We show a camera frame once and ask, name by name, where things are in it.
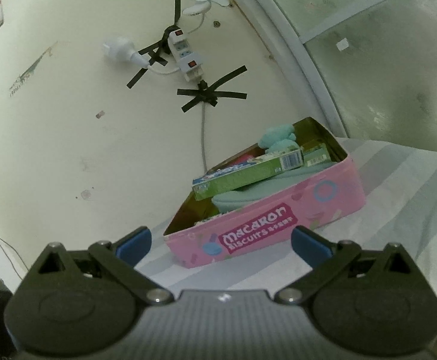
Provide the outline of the green toothpaste box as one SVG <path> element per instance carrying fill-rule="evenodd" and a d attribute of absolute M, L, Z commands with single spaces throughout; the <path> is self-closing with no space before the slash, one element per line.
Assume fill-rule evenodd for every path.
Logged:
<path fill-rule="evenodd" d="M 195 199 L 201 201 L 269 179 L 303 165 L 304 158 L 301 148 L 264 154 L 193 180 L 192 192 Z"/>

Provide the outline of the teal fabric pouch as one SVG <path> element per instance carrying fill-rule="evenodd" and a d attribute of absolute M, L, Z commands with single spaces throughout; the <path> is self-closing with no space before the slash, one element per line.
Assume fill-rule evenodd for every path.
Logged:
<path fill-rule="evenodd" d="M 235 211 L 301 183 L 335 164 L 335 162 L 324 162 L 296 168 L 237 190 L 218 194 L 212 198 L 212 203 L 222 214 Z"/>

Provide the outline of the green medicine box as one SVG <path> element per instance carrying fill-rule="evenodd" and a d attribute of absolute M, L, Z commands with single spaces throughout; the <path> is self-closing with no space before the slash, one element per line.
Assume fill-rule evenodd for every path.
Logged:
<path fill-rule="evenodd" d="M 325 143 L 303 151 L 304 166 L 312 167 L 319 164 L 330 163 L 331 156 Z"/>

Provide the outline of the pink macaron biscuit tin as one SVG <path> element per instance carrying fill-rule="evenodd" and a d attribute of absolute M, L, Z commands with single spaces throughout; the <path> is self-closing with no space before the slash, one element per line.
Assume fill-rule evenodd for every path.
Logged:
<path fill-rule="evenodd" d="M 311 117 L 292 124 L 304 150 L 325 143 L 334 166 L 270 197 L 220 213 L 212 198 L 190 193 L 164 239 L 184 267 L 200 267 L 289 239 L 299 225 L 318 228 L 349 215 L 366 202 L 358 170 L 335 137 Z M 206 174 L 265 155 L 258 143 L 218 164 Z"/>

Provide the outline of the lower black tape cross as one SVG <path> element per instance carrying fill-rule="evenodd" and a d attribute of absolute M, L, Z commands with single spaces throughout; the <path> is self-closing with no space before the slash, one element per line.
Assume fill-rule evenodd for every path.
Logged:
<path fill-rule="evenodd" d="M 201 80 L 196 86 L 197 88 L 178 88 L 178 96 L 189 96 L 192 99 L 182 106 L 182 112 L 186 113 L 190 111 L 193 107 L 199 105 L 200 103 L 211 105 L 212 107 L 217 106 L 217 101 L 220 98 L 232 98 L 239 100 L 246 100 L 248 94 L 233 91 L 221 91 L 219 88 L 225 83 L 233 80 L 239 75 L 247 72 L 245 65 L 234 69 L 233 72 L 226 74 L 219 80 L 215 81 L 213 84 L 208 85 L 205 80 Z"/>

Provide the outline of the black tape cross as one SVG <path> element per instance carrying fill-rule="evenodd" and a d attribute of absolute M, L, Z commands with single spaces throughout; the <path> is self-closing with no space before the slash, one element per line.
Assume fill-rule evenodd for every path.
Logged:
<path fill-rule="evenodd" d="M 163 53 L 166 55 L 171 54 L 169 48 L 168 39 L 172 32 L 178 30 L 178 21 L 181 17 L 181 0 L 175 0 L 175 13 L 174 13 L 174 23 L 168 26 L 159 41 L 153 43 L 150 46 L 145 47 L 138 51 L 139 55 L 148 55 L 150 57 L 149 62 L 151 65 L 154 63 L 160 63 L 162 66 L 166 66 L 166 60 L 161 57 Z"/>
<path fill-rule="evenodd" d="M 213 84 L 208 85 L 205 80 L 201 80 L 196 86 L 197 88 L 178 88 L 178 96 L 189 96 L 192 99 L 182 106 L 182 112 L 186 113 L 190 111 L 193 107 L 199 105 L 200 103 L 211 105 L 212 107 L 217 106 L 217 101 L 220 98 L 232 98 L 239 100 L 246 100 L 248 94 L 233 91 L 221 91 L 219 88 L 225 83 L 233 80 L 239 75 L 247 72 L 245 65 L 234 69 L 233 72 L 226 74 L 219 80 L 215 81 Z"/>

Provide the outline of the white plug adapter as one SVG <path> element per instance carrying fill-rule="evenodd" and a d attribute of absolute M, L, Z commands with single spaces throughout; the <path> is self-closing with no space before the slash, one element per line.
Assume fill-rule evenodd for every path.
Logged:
<path fill-rule="evenodd" d="M 150 62 L 136 49 L 132 41 L 125 37 L 116 37 L 103 43 L 104 55 L 114 62 L 133 63 L 141 68 L 148 69 Z"/>

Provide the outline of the white power strip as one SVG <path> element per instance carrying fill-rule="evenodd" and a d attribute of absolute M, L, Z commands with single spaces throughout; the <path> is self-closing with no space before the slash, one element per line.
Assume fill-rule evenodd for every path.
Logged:
<path fill-rule="evenodd" d="M 198 83 L 204 75 L 204 61 L 202 56 L 192 49 L 187 33 L 181 28 L 172 30 L 168 37 L 168 46 L 185 80 Z"/>

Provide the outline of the upper black tape cross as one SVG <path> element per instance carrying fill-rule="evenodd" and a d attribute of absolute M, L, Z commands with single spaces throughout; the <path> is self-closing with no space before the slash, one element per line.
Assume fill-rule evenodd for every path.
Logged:
<path fill-rule="evenodd" d="M 149 62 L 151 65 L 154 63 L 160 63 L 162 66 L 166 66 L 166 60 L 161 57 L 163 53 L 166 55 L 171 54 L 169 48 L 168 39 L 172 32 L 178 30 L 178 21 L 181 17 L 181 0 L 175 0 L 175 13 L 174 13 L 174 23 L 168 26 L 159 41 L 153 43 L 150 46 L 145 47 L 138 51 L 139 55 L 148 55 L 150 57 Z"/>

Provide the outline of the window frame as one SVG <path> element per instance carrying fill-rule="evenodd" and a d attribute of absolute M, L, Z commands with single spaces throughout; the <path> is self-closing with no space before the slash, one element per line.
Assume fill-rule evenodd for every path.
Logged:
<path fill-rule="evenodd" d="M 437 140 L 437 0 L 236 0 L 337 133 Z"/>

